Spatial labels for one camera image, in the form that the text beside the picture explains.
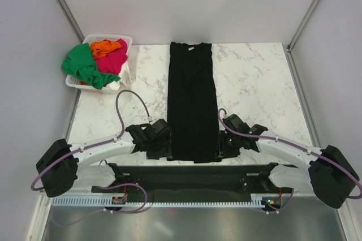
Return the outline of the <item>white plastic basket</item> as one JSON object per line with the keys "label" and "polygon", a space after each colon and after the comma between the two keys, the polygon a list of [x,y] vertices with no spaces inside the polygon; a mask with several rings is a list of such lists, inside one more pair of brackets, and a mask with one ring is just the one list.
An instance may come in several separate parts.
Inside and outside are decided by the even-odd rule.
{"label": "white plastic basket", "polygon": [[116,94],[133,83],[129,65],[130,36],[116,34],[87,35],[62,63],[66,85],[82,91]]}

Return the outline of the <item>green t-shirt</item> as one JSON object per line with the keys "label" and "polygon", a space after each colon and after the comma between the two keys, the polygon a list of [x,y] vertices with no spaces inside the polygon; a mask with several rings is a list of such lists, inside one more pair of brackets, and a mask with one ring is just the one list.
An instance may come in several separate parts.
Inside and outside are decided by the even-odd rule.
{"label": "green t-shirt", "polygon": [[107,74],[98,69],[88,43],[72,48],[62,62],[61,69],[65,74],[72,75],[98,90],[102,89],[104,85],[120,80],[118,75]]}

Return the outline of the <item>black t-shirt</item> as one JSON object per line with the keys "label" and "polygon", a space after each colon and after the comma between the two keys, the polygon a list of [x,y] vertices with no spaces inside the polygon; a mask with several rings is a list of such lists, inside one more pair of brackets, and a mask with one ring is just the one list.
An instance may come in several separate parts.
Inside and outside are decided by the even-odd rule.
{"label": "black t-shirt", "polygon": [[167,123],[174,160],[216,162],[218,132],[212,46],[170,44]]}

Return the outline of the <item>right aluminium frame post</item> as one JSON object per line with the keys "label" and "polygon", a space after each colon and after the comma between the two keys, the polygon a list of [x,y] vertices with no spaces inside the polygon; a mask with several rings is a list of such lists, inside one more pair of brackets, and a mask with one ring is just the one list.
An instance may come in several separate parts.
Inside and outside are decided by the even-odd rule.
{"label": "right aluminium frame post", "polygon": [[295,33],[293,34],[291,41],[286,45],[287,52],[291,54],[293,48],[296,46],[298,40],[300,39],[301,35],[303,34],[307,24],[311,20],[312,16],[316,12],[318,5],[321,3],[322,0],[312,0],[310,5],[308,6],[305,14],[301,22],[299,23]]}

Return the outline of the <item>left aluminium frame post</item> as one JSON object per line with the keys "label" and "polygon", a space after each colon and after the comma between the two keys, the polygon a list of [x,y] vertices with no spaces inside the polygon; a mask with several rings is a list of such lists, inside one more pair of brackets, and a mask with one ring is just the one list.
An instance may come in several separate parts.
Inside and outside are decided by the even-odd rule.
{"label": "left aluminium frame post", "polygon": [[72,28],[74,34],[76,35],[77,39],[79,40],[79,42],[83,42],[85,36],[82,32],[82,30],[80,29],[79,24],[77,23],[69,5],[67,4],[66,0],[56,0],[57,4],[59,5],[59,7],[61,8],[64,17],[66,18],[66,20],[68,21],[70,27]]}

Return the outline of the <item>orange t-shirt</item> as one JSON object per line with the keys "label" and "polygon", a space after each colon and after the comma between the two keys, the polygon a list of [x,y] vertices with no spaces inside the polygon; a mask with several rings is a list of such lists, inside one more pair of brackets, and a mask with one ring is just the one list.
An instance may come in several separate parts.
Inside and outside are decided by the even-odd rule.
{"label": "orange t-shirt", "polygon": [[94,57],[101,58],[114,50],[120,49],[122,45],[118,41],[102,40],[91,43],[89,47]]}

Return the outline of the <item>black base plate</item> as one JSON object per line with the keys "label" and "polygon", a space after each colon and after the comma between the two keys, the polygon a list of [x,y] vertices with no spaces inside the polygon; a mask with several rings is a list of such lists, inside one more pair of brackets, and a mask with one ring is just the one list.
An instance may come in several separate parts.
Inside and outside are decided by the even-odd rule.
{"label": "black base plate", "polygon": [[291,188],[277,188],[260,177],[265,165],[216,166],[117,166],[116,180],[106,193],[121,193],[144,200],[246,200],[253,194],[287,195]]}

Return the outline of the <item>aluminium front rail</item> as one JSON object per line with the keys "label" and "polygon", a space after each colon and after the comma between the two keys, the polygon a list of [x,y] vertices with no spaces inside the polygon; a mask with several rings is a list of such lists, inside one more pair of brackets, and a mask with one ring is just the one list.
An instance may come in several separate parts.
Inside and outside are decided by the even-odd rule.
{"label": "aluminium front rail", "polygon": [[201,191],[275,193],[296,190],[318,197],[347,197],[354,188],[350,178],[331,166],[308,170],[271,163],[264,166],[172,167],[117,166],[114,163],[85,169],[44,171],[40,178],[49,197],[89,187],[93,193],[115,193],[119,185],[138,183],[147,192]]}

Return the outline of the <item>red pink t-shirt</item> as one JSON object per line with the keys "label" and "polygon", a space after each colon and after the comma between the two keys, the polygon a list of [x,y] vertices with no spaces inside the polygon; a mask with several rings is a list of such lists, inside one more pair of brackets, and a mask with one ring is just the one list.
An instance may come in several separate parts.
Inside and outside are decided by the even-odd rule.
{"label": "red pink t-shirt", "polygon": [[120,49],[114,50],[101,58],[93,57],[100,72],[118,75],[122,65],[128,59],[127,43],[121,38],[117,41],[122,45]]}

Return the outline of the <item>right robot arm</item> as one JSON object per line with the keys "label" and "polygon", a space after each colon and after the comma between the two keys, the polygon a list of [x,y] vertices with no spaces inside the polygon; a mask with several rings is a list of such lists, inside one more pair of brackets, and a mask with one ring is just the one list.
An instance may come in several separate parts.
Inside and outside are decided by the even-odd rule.
{"label": "right robot arm", "polygon": [[340,208],[361,188],[360,178],[342,152],[334,147],[318,148],[297,143],[277,135],[261,125],[249,127],[236,114],[218,119],[233,149],[248,149],[279,158],[289,165],[271,163],[259,177],[260,188],[272,192],[276,188],[291,188],[313,193],[320,201],[334,209]]}

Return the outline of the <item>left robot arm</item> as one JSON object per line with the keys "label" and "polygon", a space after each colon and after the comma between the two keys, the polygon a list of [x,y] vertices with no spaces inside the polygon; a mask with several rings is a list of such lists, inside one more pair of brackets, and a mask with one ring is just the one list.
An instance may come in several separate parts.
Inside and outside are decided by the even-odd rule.
{"label": "left robot arm", "polygon": [[42,190],[49,198],[68,191],[120,191],[125,177],[112,157],[145,152],[148,159],[171,156],[173,132],[164,119],[133,124],[114,136],[86,143],[55,141],[36,163]]}

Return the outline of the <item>white t-shirt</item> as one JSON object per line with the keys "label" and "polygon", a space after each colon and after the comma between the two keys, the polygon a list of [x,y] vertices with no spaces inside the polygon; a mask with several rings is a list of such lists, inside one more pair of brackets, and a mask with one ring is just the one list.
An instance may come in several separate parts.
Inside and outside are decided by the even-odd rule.
{"label": "white t-shirt", "polygon": [[118,77],[120,78],[118,81],[113,81],[106,86],[107,89],[109,89],[111,93],[117,92],[117,91],[121,90],[122,88],[130,88],[131,85],[134,83],[135,76],[130,68],[129,61],[126,61],[122,65],[121,71],[118,74]]}

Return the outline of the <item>aluminium frame post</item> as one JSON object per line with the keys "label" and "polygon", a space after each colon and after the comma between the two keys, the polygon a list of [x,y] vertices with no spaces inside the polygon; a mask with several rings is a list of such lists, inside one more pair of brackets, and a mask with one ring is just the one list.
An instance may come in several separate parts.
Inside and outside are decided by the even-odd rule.
{"label": "aluminium frame post", "polygon": [[316,12],[318,5],[321,3],[322,0],[312,0],[310,5],[308,6],[305,14],[301,22],[299,23],[295,33],[293,34],[291,41],[286,45],[287,52],[291,54],[293,48],[296,46],[298,40],[300,39],[301,35],[303,34],[307,24],[311,20],[312,16]]}
{"label": "aluminium frame post", "polygon": [[79,40],[79,42],[83,42],[85,36],[82,32],[82,30],[80,29],[79,24],[77,23],[69,5],[67,4],[66,0],[56,0],[57,4],[59,5],[59,7],[61,8],[64,17],[66,18],[66,20],[68,21],[70,27],[72,28],[74,34],[76,35],[77,39]]}

